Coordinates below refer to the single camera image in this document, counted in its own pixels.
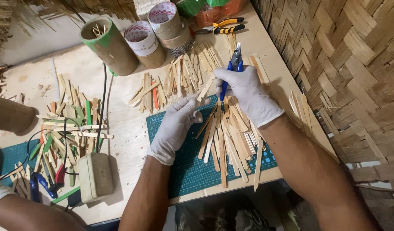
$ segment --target wooden workbench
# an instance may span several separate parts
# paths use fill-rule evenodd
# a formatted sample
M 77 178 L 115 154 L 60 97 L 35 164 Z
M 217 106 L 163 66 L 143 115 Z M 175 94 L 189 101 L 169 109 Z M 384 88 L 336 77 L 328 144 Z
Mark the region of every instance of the wooden workbench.
M 271 81 L 272 93 L 277 97 L 280 106 L 286 110 L 291 110 L 288 96 L 291 91 L 301 94 L 290 71 L 287 69 L 280 54 L 276 50 L 269 35 L 264 29 L 260 19 L 250 3 L 243 9 L 238 17 L 245 17 L 246 30 L 236 35 L 237 41 L 241 42 L 242 56 L 249 56 L 253 53 L 259 54 L 261 62 Z M 229 51 L 223 35 L 214 36 L 199 35 L 197 43 L 212 41 L 216 50 L 220 53 L 224 63 L 229 59 Z M 101 97 L 103 88 L 103 66 L 102 61 L 85 45 L 78 45 L 56 52 L 45 57 L 27 62 L 11 68 L 5 72 L 7 77 L 5 83 L 6 97 L 25 94 L 25 104 L 35 107 L 40 114 L 46 112 L 46 105 L 56 100 L 57 88 L 55 87 L 55 77 L 52 74 L 52 62 L 56 67 L 56 73 L 69 78 L 74 86 L 80 86 L 80 91 L 85 93 L 87 98 Z M 109 92 L 105 117 L 109 121 L 109 134 L 115 135 L 114 139 L 105 140 L 101 152 L 110 155 L 111 167 L 113 172 L 116 191 L 113 195 L 101 201 L 95 201 L 73 209 L 82 221 L 86 224 L 102 222 L 121 217 L 128 198 L 136 185 L 140 171 L 144 164 L 146 149 L 149 145 L 147 127 L 145 119 L 148 113 L 140 113 L 138 107 L 128 105 L 128 100 L 139 88 L 144 72 L 152 75 L 159 75 L 163 80 L 165 76 L 164 68 L 155 70 L 145 70 L 139 66 L 137 70 L 129 76 L 111 77 L 108 74 L 107 90 Z M 40 97 L 41 90 L 38 84 L 44 86 L 51 84 L 53 87 L 46 92 L 44 97 Z M 211 87 L 209 95 L 213 94 L 214 88 Z M 315 140 L 326 150 L 333 153 L 323 130 L 315 117 L 312 117 L 312 132 Z M 36 126 L 23 136 L 16 136 L 9 132 L 0 133 L 0 148 L 19 144 L 27 141 L 30 136 L 40 130 L 40 121 Z M 282 178 L 278 169 L 272 168 L 261 172 L 260 182 L 274 181 Z M 66 186 L 60 195 L 68 192 L 71 188 Z M 251 186 L 254 175 L 249 176 L 249 183 L 245 184 L 241 179 L 229 182 L 228 188 L 221 185 L 213 186 L 199 192 L 194 192 L 185 196 L 172 199 L 172 203 L 183 202 L 199 197 L 213 195 L 225 191 Z M 42 192 L 44 203 L 49 202 L 46 192 Z M 59 203 L 66 206 L 66 201 Z

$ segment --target packing tape roll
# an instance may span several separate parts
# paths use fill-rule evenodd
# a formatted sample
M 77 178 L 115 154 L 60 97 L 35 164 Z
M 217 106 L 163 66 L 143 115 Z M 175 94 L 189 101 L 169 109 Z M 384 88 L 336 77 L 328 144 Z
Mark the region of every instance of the packing tape roll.
M 147 19 L 159 39 L 172 39 L 180 34 L 181 20 L 176 5 L 164 2 L 155 5 Z
M 148 69 L 161 67 L 166 61 L 166 49 L 159 44 L 157 49 L 148 56 L 137 56 L 140 62 Z
M 190 28 L 188 26 L 187 20 L 183 17 L 181 17 L 181 24 L 182 24 L 182 30 L 180 31 L 179 36 L 174 37 L 172 39 L 161 39 L 161 44 L 165 48 L 174 49 L 180 47 L 183 44 L 185 44 L 187 40 L 190 38 Z
M 124 38 L 137 56 L 148 56 L 159 46 L 159 40 L 147 21 L 133 23 L 124 31 Z

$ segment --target camouflage pants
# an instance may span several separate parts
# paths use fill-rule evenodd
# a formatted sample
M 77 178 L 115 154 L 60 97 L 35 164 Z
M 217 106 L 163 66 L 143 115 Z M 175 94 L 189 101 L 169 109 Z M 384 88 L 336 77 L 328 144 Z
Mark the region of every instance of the camouflage pants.
M 246 195 L 176 206 L 177 231 L 274 231 Z

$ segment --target bamboo wall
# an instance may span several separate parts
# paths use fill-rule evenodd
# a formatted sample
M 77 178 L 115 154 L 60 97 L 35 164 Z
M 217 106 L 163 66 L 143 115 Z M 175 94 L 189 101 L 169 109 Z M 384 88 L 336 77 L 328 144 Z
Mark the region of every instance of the bamboo wall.
M 394 0 L 251 2 L 356 183 L 394 188 Z M 394 230 L 394 195 L 363 195 Z

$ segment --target blue pliers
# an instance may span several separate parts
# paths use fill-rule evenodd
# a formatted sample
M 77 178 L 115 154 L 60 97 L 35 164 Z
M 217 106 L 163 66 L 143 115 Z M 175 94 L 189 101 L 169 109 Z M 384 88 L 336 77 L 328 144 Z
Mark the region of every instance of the blue pliers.
M 227 70 L 229 71 L 236 71 L 236 72 L 243 72 L 243 61 L 241 60 L 241 43 L 237 43 L 237 46 L 234 49 L 234 54 L 231 57 L 231 60 L 228 62 Z M 220 101 L 224 100 L 225 92 L 227 91 L 228 83 L 223 81 L 221 84 L 222 91 L 220 93 Z

